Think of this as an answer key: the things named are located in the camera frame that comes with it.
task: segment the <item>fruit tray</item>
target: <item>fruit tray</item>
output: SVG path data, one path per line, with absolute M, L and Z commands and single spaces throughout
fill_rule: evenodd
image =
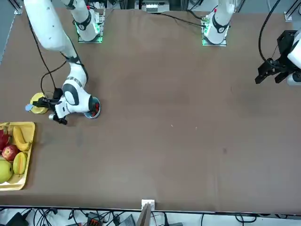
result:
M 0 124 L 1 126 L 19 126 L 25 142 L 33 142 L 35 124 L 33 122 L 4 122 Z M 27 173 L 30 163 L 30 156 L 32 153 L 32 145 L 29 150 L 25 152 L 27 154 L 27 161 L 24 174 L 13 174 L 9 181 L 0 184 L 0 191 L 14 191 L 21 190 L 26 182 Z

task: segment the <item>tabletop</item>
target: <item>tabletop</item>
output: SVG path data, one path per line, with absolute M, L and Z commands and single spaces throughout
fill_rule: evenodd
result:
M 0 66 L 1 121 L 35 122 L 36 142 L 28 183 L 1 192 L 1 204 L 139 209 L 154 199 L 158 210 L 300 213 L 301 89 L 254 82 L 266 15 L 233 15 L 227 47 L 203 47 L 199 27 L 139 10 L 113 10 L 103 43 L 80 44 L 71 14 L 57 12 L 102 114 L 63 126 L 24 110 L 47 71 L 18 16 Z M 272 15 L 266 57 L 289 28 Z M 50 69 L 64 61 L 42 54 Z M 53 73 L 57 86 L 69 70 Z

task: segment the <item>yellow cup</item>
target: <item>yellow cup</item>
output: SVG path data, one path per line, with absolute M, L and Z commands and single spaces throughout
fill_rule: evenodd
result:
M 30 104 L 33 104 L 34 101 L 38 101 L 41 97 L 45 97 L 43 93 L 36 93 L 33 95 L 33 97 L 30 99 Z M 45 114 L 48 111 L 45 107 L 36 107 L 33 106 L 31 109 L 31 112 L 34 114 Z

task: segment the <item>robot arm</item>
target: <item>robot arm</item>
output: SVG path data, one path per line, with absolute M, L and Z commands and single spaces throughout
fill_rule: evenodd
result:
M 99 14 L 92 9 L 88 10 L 84 0 L 61 0 L 61 2 L 70 10 L 83 41 L 91 41 L 100 34 Z
M 301 30 L 284 31 L 277 39 L 280 57 L 277 60 L 268 58 L 259 68 L 256 84 L 268 76 L 277 74 L 275 82 L 284 79 L 288 85 L 301 85 Z
M 210 24 L 204 34 L 210 43 L 217 45 L 223 42 L 234 11 L 233 0 L 219 0 L 217 8 L 209 14 Z
M 77 0 L 78 5 L 84 0 Z M 24 0 L 28 18 L 41 43 L 48 50 L 59 51 L 70 65 L 70 74 L 63 84 L 63 95 L 55 104 L 55 117 L 61 119 L 66 115 L 92 111 L 93 98 L 84 87 L 88 73 L 71 42 L 63 30 L 62 24 L 50 0 Z
M 293 46 L 291 52 L 287 55 L 287 58 L 295 65 L 295 72 L 291 73 L 287 78 L 287 84 L 291 86 L 301 85 L 301 30 L 295 34 Z

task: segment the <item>red apple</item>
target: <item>red apple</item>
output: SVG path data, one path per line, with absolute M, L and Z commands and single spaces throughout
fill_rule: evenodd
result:
M 2 151 L 2 157 L 7 161 L 13 161 L 15 156 L 19 153 L 16 145 L 8 145 Z
M 2 151 L 6 145 L 9 144 L 10 135 L 6 128 L 0 130 L 0 151 Z

